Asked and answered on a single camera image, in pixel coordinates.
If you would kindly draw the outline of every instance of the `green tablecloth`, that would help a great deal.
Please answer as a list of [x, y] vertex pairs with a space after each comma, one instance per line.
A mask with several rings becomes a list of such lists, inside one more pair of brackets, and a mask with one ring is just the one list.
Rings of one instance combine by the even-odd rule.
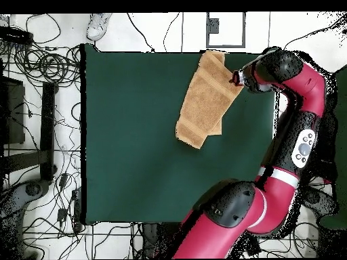
[[[272, 139], [274, 94], [246, 89], [222, 135], [196, 150], [175, 125], [200, 53], [86, 52], [86, 222], [181, 221], [213, 184], [253, 180]], [[229, 70], [258, 55], [226, 54]]]
[[336, 197], [340, 209], [334, 216], [322, 218], [320, 224], [329, 229], [347, 229], [347, 67], [336, 74], [338, 82], [338, 103], [335, 116], [338, 133], [335, 142], [335, 162], [338, 170]]

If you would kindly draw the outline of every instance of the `white sneaker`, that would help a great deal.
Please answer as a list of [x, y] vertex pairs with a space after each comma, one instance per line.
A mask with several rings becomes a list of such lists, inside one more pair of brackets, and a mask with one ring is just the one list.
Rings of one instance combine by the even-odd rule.
[[87, 28], [87, 38], [92, 41], [100, 40], [106, 33], [108, 21], [112, 13], [91, 14]]

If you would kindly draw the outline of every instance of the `circular button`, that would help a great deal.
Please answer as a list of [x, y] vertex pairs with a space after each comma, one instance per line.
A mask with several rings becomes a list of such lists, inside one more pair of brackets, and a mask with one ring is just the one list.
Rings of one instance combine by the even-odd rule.
[[310, 151], [311, 151], [311, 147], [308, 144], [300, 144], [299, 145], [299, 152], [303, 156], [308, 156]]

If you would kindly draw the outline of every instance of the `folded towel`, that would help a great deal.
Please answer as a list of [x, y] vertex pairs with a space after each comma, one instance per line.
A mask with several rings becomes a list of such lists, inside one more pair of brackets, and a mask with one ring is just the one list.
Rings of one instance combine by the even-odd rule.
[[176, 123], [179, 140], [200, 149], [208, 135], [220, 131], [223, 115], [242, 90], [229, 83], [231, 78], [224, 54], [206, 51], [201, 56]]

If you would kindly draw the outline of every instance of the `red robot arm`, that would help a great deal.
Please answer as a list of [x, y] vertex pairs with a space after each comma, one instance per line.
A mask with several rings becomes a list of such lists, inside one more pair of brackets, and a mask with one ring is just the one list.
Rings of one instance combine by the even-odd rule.
[[254, 92], [280, 89], [295, 99], [285, 129], [273, 139], [253, 182], [222, 181], [183, 221], [172, 259], [222, 259], [245, 232], [269, 234], [283, 224], [317, 140], [327, 94], [325, 78], [291, 51], [268, 50], [234, 73]]

